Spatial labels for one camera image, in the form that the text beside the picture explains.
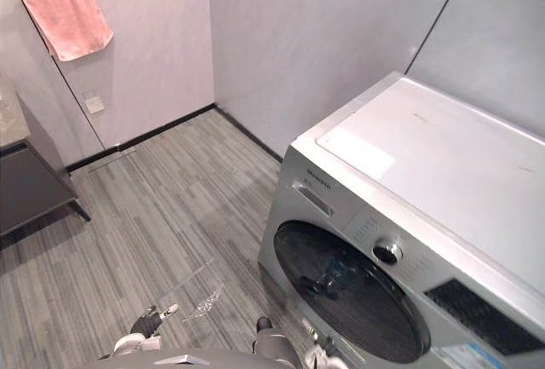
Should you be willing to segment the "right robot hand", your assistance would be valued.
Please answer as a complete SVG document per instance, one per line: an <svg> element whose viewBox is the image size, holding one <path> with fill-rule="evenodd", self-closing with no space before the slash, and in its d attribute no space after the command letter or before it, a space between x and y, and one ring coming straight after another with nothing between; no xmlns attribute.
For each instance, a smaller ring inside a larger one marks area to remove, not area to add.
<svg viewBox="0 0 545 369"><path fill-rule="evenodd" d="M347 368L342 359L328 353L331 342L327 337L320 334L306 318L301 323L313 340L313 346L304 354L306 368Z"/></svg>

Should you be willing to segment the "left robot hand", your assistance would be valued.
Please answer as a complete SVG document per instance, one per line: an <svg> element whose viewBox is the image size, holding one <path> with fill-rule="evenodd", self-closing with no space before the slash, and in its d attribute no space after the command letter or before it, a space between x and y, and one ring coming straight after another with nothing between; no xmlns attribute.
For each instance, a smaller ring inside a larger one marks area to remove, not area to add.
<svg viewBox="0 0 545 369"><path fill-rule="evenodd" d="M174 303L163 311L158 311L156 305L147 308L144 313L131 326L129 334L141 334L144 338L154 336L157 329L167 320L172 314L175 314L179 309L179 304Z"/></svg>

